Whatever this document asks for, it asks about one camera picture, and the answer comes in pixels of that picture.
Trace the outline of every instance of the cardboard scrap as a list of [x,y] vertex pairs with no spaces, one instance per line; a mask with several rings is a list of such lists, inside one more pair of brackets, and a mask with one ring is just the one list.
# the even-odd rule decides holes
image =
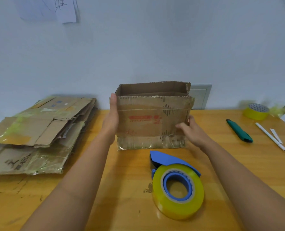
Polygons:
[[188,119],[194,105],[190,88],[178,81],[119,85],[119,149],[184,147],[184,134],[175,125]]
[[51,96],[0,123],[0,143],[49,147],[79,116],[93,108],[95,98]]
[[79,145],[82,139],[83,128],[89,124],[96,110],[93,108],[82,116],[86,121],[73,122],[66,138],[57,139],[50,147],[35,148],[0,144],[0,175],[62,173],[74,145]]

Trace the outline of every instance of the forearm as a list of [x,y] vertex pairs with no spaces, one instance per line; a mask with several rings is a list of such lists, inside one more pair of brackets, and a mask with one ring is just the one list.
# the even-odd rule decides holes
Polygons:
[[110,143],[100,132],[21,230],[83,230],[96,197]]
[[285,230],[285,199],[214,141],[201,147],[247,230]]

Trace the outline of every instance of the person's left hand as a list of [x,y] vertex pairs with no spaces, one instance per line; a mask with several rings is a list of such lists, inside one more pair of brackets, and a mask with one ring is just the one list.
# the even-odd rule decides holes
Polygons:
[[115,140],[115,135],[119,123],[116,94],[112,93],[110,95],[109,105],[110,111],[103,120],[102,131],[104,131],[105,134],[108,135],[110,144],[112,144]]

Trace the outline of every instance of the table surface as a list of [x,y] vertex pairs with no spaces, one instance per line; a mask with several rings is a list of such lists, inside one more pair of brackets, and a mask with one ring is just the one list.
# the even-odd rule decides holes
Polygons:
[[[98,111],[65,172],[97,135],[106,113]],[[285,198],[285,152],[255,125],[256,121],[242,116],[239,110],[195,110],[191,114],[213,140]],[[226,123],[227,118],[239,124],[254,143],[242,142]],[[259,123],[265,129],[275,129],[285,146],[284,121],[269,116]],[[115,142],[86,230],[241,230],[240,220],[205,154],[191,144],[160,151],[187,161],[201,172],[205,199],[197,213],[186,221],[165,217],[152,200],[149,150],[117,151]],[[19,230],[63,176],[0,176],[0,230]]]

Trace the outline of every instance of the yellow tape roll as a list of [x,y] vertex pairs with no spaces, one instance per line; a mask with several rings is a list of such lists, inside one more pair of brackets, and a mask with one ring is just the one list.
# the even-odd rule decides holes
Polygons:
[[243,115],[245,117],[254,119],[254,120],[263,120],[269,114],[269,108],[261,104],[249,104],[248,107],[244,110]]
[[[180,199],[181,201],[177,201],[164,188],[164,182],[167,180],[167,177],[170,175],[172,175],[171,177],[177,176],[178,174],[186,178],[186,181],[190,183],[190,190],[192,191],[191,194],[185,197],[187,199]],[[154,203],[165,216],[175,220],[186,219],[201,207],[203,198],[204,190],[202,183],[198,175],[190,167],[183,164],[161,165],[154,173]]]

